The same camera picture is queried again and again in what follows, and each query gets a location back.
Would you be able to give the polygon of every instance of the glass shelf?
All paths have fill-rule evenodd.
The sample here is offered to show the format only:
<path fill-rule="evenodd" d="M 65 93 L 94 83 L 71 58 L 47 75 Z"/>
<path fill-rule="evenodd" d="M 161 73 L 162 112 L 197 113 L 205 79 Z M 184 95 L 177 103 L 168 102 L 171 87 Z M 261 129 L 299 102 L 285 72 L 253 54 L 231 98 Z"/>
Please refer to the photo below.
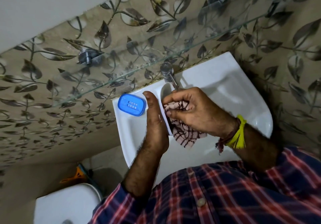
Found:
<path fill-rule="evenodd" d="M 148 68 L 159 67 L 164 61 L 173 63 L 208 40 L 229 40 L 243 25 L 267 15 L 272 4 L 272 0 L 208 1 L 211 4 L 205 3 L 183 19 L 164 19 L 155 30 L 151 27 L 150 32 L 121 46 L 108 47 L 91 60 L 91 66 L 75 64 L 61 72 L 52 80 L 52 105 L 70 103 L 103 86 L 110 88 L 110 97 L 116 88 L 118 95 L 130 92 L 139 84 L 133 74 L 144 73 L 142 78 L 154 80 L 155 74 Z M 55 85 L 63 86 L 55 90 Z"/>

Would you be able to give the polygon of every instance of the shirt button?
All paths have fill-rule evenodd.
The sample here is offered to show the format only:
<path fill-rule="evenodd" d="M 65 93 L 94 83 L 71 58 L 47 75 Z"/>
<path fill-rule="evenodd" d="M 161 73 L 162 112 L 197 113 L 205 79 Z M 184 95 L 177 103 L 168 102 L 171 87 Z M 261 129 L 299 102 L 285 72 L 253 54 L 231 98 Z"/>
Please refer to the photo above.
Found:
<path fill-rule="evenodd" d="M 202 207 L 203 205 L 205 205 L 206 201 L 204 198 L 200 198 L 198 201 L 197 201 L 197 206 L 198 207 Z"/>

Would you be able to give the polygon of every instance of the person's left hand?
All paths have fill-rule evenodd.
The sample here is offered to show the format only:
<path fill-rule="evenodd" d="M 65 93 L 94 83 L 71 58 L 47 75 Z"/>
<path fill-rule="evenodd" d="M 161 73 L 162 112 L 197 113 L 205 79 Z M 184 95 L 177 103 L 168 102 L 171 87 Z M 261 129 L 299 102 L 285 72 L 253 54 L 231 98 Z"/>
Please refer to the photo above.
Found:
<path fill-rule="evenodd" d="M 169 147 L 169 138 L 158 100 L 150 91 L 145 91 L 143 94 L 148 104 L 147 133 L 143 147 L 151 149 L 156 154 L 164 154 Z"/>

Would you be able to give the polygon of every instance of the shirt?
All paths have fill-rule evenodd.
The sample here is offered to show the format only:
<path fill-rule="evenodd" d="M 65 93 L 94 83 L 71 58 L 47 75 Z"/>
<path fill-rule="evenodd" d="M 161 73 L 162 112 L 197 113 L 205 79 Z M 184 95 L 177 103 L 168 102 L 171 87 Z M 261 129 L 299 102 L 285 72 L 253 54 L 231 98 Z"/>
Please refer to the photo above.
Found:
<path fill-rule="evenodd" d="M 144 207 L 119 184 L 89 223 L 321 223 L 320 174 L 296 147 L 260 174 L 243 161 L 203 164 L 167 176 Z"/>

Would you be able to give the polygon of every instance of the tiled wall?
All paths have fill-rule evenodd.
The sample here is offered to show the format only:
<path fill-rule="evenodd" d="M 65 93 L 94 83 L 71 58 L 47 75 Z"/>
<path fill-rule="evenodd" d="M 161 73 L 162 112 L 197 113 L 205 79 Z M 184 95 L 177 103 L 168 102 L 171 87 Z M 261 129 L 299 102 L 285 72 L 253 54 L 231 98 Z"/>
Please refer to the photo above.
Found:
<path fill-rule="evenodd" d="M 176 18 L 200 10 L 205 1 L 189 0 L 185 10 L 176 11 Z M 172 62 L 180 70 L 233 52 L 273 110 L 277 130 L 288 142 L 319 154 L 321 11 L 316 4 L 321 0 L 278 1 L 271 18 L 244 25 L 226 39 L 200 44 Z M 63 87 L 53 83 L 52 77 L 74 65 L 84 47 L 106 51 L 158 27 L 167 14 L 154 2 L 170 14 L 177 9 L 176 0 L 107 1 L 1 55 L 2 168 L 115 123 L 110 99 L 120 93 L 117 84 L 52 108 L 52 91 L 59 93 Z M 153 67 L 126 79 L 133 90 L 160 78 Z"/>

